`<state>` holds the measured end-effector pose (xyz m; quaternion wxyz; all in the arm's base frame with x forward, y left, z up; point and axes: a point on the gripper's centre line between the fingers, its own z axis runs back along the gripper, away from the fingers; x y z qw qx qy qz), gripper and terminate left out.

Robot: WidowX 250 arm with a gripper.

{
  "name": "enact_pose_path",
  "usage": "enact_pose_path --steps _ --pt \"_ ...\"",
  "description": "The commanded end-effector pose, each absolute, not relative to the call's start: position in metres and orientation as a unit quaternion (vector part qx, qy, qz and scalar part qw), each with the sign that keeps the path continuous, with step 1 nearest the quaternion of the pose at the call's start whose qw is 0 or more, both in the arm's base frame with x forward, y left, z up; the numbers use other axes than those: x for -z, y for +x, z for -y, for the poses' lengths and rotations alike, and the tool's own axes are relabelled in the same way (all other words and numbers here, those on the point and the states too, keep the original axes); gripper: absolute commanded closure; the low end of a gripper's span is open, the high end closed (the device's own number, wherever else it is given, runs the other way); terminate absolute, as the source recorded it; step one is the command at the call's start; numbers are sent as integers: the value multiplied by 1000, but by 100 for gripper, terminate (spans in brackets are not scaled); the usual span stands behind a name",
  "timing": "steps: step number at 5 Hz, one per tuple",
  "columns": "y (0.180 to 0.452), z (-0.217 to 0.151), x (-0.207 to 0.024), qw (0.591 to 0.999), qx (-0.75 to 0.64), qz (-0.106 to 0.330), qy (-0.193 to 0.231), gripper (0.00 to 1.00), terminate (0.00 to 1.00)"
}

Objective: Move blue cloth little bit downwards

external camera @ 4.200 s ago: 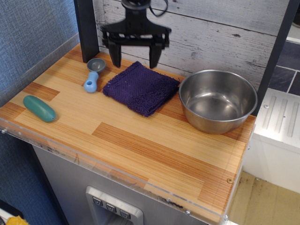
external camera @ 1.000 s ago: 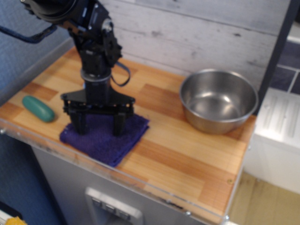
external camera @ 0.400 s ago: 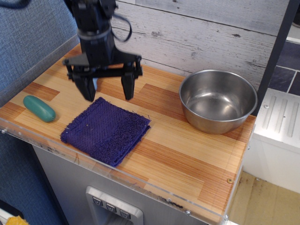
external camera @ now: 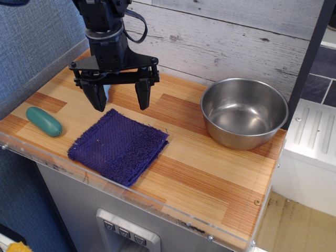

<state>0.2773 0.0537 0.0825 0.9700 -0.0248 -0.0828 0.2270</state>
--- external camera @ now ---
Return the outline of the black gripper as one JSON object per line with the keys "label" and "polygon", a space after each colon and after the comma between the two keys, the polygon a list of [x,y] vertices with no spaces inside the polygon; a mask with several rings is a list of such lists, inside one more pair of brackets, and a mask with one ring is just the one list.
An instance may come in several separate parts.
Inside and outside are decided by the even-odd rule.
{"label": "black gripper", "polygon": [[133,52],[125,36],[89,40],[89,46],[91,56],[73,61],[68,67],[74,72],[76,85],[86,81],[81,88],[92,106],[104,112],[108,98],[103,85],[135,83],[140,109],[147,109],[151,86],[160,81],[159,60]]}

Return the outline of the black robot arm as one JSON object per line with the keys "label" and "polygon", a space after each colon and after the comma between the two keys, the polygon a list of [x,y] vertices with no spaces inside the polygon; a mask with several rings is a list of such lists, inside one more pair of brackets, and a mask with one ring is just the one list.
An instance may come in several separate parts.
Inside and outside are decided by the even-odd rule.
{"label": "black robot arm", "polygon": [[128,9],[131,1],[74,1],[85,23],[85,36],[89,40],[91,56],[73,61],[69,69],[92,106],[104,111],[107,86],[134,84],[141,110],[150,104],[151,87],[160,81],[155,57],[133,52],[125,29],[125,15],[145,19]]}

